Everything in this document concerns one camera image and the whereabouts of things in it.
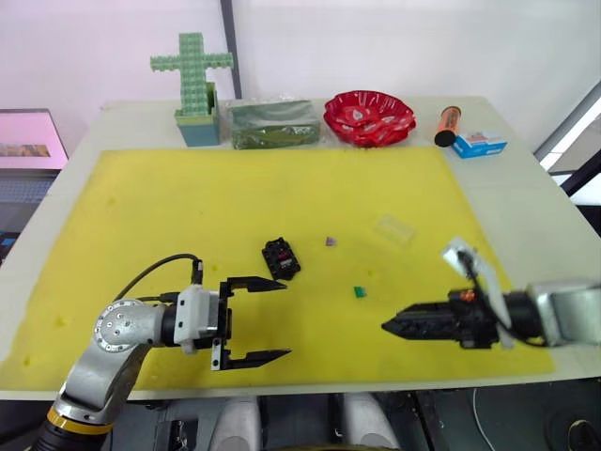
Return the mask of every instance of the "green packaged item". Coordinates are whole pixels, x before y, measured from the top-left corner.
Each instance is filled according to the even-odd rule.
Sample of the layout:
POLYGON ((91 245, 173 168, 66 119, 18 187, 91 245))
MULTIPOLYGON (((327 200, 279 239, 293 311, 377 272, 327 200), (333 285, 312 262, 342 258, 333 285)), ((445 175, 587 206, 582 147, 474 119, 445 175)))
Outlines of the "green packaged item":
POLYGON ((287 148, 319 140, 319 118, 310 101, 236 106, 229 119, 234 148, 287 148))

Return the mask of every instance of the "blue and white box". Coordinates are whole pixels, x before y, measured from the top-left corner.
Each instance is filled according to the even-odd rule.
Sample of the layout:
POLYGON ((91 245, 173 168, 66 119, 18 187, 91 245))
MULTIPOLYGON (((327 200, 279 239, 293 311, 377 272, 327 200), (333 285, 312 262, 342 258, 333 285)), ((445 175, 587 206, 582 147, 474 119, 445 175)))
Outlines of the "blue and white box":
POLYGON ((507 141, 495 132, 476 132, 459 134, 453 149, 461 158, 482 157, 500 153, 507 141))

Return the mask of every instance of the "black relay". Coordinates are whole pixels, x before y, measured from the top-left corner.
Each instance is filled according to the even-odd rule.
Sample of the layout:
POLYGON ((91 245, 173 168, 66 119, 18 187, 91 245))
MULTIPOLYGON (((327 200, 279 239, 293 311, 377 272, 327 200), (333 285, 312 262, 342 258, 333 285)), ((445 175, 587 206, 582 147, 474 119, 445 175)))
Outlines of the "black relay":
POLYGON ((265 258, 274 280, 292 280, 294 274, 301 270, 301 265, 292 252, 290 244, 282 237, 274 241, 267 241, 263 249, 263 258, 265 258))

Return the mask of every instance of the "red bowl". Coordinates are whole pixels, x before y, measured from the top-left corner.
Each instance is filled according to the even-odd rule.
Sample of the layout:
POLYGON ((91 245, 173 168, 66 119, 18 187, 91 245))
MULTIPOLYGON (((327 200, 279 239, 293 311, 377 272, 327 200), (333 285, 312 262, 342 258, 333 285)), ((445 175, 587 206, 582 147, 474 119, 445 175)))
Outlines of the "red bowl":
POLYGON ((361 148, 398 143, 415 128, 415 115, 403 102, 376 91, 350 91, 326 103, 323 115, 342 141, 361 148))

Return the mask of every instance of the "yellow foam mat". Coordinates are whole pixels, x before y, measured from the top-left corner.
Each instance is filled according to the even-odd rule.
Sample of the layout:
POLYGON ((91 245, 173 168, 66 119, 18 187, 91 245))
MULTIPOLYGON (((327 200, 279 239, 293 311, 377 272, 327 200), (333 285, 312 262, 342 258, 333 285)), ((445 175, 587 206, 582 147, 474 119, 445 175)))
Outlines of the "yellow foam mat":
MULTIPOLYGON (((155 349, 137 389, 423 381, 548 372, 546 350, 462 350, 380 329, 404 307, 443 301, 467 282, 440 257, 460 236, 507 277, 435 148, 105 151, 27 306, 0 389, 55 390, 99 312, 143 268, 175 253, 205 260, 205 286, 269 271, 283 236, 302 270, 287 290, 237 291, 232 356, 291 348, 256 369, 209 371, 209 351, 155 349), (403 240, 377 227, 402 225, 403 240), (327 237, 337 245, 327 247, 327 237), (353 287, 365 287, 356 298, 353 287)), ((131 295, 184 289, 190 263, 152 273, 131 295)))

